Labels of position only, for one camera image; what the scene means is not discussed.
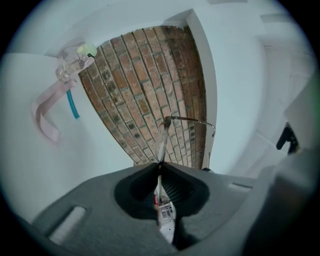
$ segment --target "brick wall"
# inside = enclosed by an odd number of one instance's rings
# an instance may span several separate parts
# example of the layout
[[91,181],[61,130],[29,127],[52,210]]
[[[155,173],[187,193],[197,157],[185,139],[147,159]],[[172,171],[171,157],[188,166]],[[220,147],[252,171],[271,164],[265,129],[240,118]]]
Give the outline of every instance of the brick wall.
[[[150,27],[106,41],[80,78],[101,120],[137,165],[157,161],[164,117],[206,120],[204,78],[188,28]],[[200,169],[203,126],[171,125],[165,160]]]

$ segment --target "dark gray surface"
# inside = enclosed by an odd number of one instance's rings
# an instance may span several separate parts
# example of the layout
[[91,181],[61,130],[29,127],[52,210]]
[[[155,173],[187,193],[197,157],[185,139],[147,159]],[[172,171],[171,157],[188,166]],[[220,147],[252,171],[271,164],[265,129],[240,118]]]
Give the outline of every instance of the dark gray surface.
[[264,168],[236,213],[215,232],[208,234],[194,246],[180,251],[178,255],[241,255],[247,234],[264,204],[272,177],[273,167]]
[[179,170],[203,181],[209,188],[210,195],[203,208],[195,215],[182,218],[185,231],[198,239],[203,239],[223,225],[247,198],[251,189],[234,189],[234,184],[252,187],[255,179],[221,175],[170,163]]
[[115,202],[119,180],[148,166],[140,165],[92,178],[45,209],[33,225],[47,235],[74,206],[87,209],[85,217],[62,247],[79,255],[165,255],[176,249],[158,230],[155,220],[127,215]]

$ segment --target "pink strap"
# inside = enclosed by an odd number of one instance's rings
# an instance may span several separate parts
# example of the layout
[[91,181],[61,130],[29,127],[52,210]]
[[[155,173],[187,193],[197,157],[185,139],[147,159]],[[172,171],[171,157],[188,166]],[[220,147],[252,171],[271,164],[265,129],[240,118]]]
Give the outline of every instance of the pink strap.
[[[84,64],[83,69],[75,72],[70,77],[74,79],[80,71],[87,68],[94,61],[95,60],[93,58],[89,58]],[[74,85],[71,79],[67,82],[57,80],[48,89],[46,89],[31,106],[31,114],[36,127],[47,139],[54,143],[59,142],[60,131],[54,124],[48,122],[45,115],[49,109],[72,87],[74,87]]]

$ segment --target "pink ribbon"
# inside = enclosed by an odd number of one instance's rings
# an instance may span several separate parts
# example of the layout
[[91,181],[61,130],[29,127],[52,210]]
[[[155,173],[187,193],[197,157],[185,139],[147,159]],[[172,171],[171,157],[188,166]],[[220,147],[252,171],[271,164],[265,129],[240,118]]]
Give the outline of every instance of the pink ribbon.
[[70,76],[69,81],[65,82],[57,80],[32,103],[31,114],[35,125],[48,140],[58,143],[61,133],[54,124],[48,122],[45,118],[46,113],[63,95],[67,93],[68,90],[74,87],[72,80],[94,61],[94,58],[89,58],[81,70],[77,70]]

